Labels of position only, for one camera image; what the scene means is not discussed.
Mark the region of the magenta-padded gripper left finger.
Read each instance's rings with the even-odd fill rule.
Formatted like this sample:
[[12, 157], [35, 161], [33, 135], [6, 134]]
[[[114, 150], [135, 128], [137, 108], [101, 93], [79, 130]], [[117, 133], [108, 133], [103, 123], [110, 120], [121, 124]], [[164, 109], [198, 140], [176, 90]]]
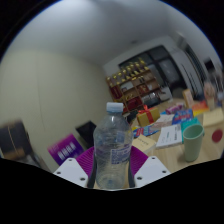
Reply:
[[84, 188], [93, 188], [96, 176], [94, 148], [91, 147], [77, 158], [68, 158], [54, 175]]

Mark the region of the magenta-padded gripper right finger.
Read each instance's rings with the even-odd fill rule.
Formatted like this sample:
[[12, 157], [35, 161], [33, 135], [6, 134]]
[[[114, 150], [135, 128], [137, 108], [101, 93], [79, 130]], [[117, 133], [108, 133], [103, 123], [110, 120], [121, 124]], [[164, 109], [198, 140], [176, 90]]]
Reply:
[[143, 187], [169, 174], [169, 170], [156, 156], [148, 157], [136, 147], [131, 148], [128, 168], [130, 188]]

